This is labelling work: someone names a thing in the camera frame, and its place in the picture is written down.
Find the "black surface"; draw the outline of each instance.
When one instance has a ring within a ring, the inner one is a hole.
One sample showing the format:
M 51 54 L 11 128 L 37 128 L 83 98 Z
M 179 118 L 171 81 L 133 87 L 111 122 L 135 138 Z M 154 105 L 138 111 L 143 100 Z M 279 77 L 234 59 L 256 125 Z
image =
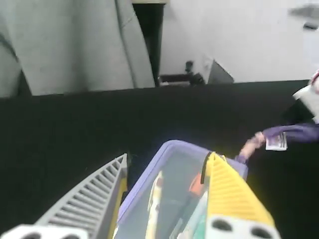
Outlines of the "black surface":
M 306 81 L 154 88 L 0 101 L 0 232 L 34 223 L 61 196 L 130 151 L 129 187 L 160 146 L 188 141 L 234 157 L 274 126 Z M 248 183 L 284 239 L 317 235 L 318 144 L 258 150 Z

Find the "purple plastic container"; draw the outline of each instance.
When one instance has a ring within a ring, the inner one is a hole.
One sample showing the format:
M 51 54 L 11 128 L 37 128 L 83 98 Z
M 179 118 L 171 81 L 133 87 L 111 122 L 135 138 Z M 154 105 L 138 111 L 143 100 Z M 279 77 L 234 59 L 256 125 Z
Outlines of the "purple plastic container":
M 210 150 L 172 140 L 164 143 L 146 170 L 127 195 L 119 209 L 118 230 L 115 239 L 141 239 L 146 237 L 149 220 L 150 194 L 159 172 L 164 183 L 156 226 L 156 237 L 164 238 L 165 231 L 189 196 L 189 186 L 201 172 L 205 157 Z M 248 168 L 232 159 L 228 163 L 246 179 Z

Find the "black hole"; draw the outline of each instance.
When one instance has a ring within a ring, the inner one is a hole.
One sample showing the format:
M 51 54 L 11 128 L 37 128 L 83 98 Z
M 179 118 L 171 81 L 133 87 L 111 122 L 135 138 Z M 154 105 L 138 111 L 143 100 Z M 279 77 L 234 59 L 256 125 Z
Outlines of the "black hole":
M 41 235 L 39 233 L 30 233 L 23 237 L 22 239 L 40 239 Z
M 251 230 L 251 234 L 258 237 L 258 238 L 265 238 L 265 239 L 271 239 L 272 236 L 267 232 L 266 230 L 262 228 L 253 228 Z
M 215 220 L 215 221 L 213 221 L 211 226 L 213 228 L 219 229 L 221 231 L 230 232 L 230 231 L 233 230 L 231 225 L 228 222 L 224 221 L 224 220 Z
M 63 239 L 80 239 L 80 237 L 77 235 L 68 235 L 68 236 L 64 237 Z

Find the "gray robot part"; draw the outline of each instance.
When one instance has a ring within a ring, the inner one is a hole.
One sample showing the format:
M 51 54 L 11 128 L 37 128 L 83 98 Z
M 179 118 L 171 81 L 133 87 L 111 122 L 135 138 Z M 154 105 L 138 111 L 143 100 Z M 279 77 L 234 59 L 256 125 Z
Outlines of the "gray robot part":
M 56 202 L 36 223 L 84 229 L 90 239 L 107 238 L 120 183 L 127 177 L 127 155 L 107 163 Z

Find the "white robot part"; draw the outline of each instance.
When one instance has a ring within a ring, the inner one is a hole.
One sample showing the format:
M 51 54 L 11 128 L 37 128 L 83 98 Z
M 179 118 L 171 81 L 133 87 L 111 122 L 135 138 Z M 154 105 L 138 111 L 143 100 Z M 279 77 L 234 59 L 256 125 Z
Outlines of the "white robot part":
M 83 229 L 20 225 L 3 234 L 2 239 L 89 239 Z
M 280 235 L 275 228 L 266 224 L 214 215 L 206 221 L 205 238 L 280 239 Z

